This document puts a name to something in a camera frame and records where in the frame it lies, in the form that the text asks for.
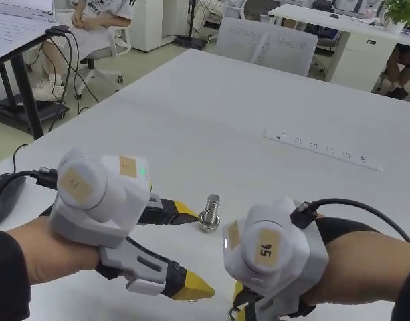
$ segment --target potted plant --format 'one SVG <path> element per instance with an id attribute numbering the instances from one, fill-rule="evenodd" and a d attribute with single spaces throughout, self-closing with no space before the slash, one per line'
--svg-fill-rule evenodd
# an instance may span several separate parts
<path id="1" fill-rule="evenodd" d="M 406 25 L 410 25 L 410 0 L 385 1 L 385 27 L 400 33 Z"/>

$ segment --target keyboard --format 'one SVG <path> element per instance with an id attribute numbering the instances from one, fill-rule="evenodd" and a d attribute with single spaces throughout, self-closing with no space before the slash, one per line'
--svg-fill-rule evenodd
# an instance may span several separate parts
<path id="1" fill-rule="evenodd" d="M 16 41 L 25 37 L 28 33 L 43 28 L 47 23 L 34 21 L 26 18 L 11 17 L 0 19 L 0 41 Z"/>

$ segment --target label sticker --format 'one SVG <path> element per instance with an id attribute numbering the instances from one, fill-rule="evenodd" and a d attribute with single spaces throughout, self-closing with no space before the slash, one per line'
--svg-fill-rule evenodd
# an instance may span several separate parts
<path id="1" fill-rule="evenodd" d="M 240 244 L 239 225 L 237 221 L 234 221 L 227 230 L 229 232 L 230 250 L 233 251 Z"/>
<path id="2" fill-rule="evenodd" d="M 133 177 L 134 179 L 137 178 L 138 173 L 136 172 L 136 160 L 134 158 L 120 156 L 120 174 Z"/>
<path id="3" fill-rule="evenodd" d="M 262 229 L 255 250 L 255 262 L 274 267 L 278 262 L 280 234 L 272 229 Z"/>
<path id="4" fill-rule="evenodd" d="M 71 195 L 77 203 L 83 203 L 92 192 L 92 188 L 75 169 L 68 169 L 60 180 L 60 186 Z"/>

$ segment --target white shoe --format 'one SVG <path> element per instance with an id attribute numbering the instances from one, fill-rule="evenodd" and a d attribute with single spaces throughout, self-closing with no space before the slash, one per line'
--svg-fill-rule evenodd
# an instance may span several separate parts
<path id="1" fill-rule="evenodd" d="M 55 85 L 53 80 L 43 80 L 32 88 L 33 97 L 41 102 L 57 102 L 62 99 L 64 87 Z"/>

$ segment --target green leaves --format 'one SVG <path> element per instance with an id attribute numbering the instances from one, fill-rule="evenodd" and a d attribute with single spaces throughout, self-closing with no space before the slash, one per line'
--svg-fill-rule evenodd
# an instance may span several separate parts
<path id="1" fill-rule="evenodd" d="M 385 19 L 392 19 L 393 23 L 405 22 L 410 25 L 410 0 L 386 0 L 385 7 L 388 12 Z"/>

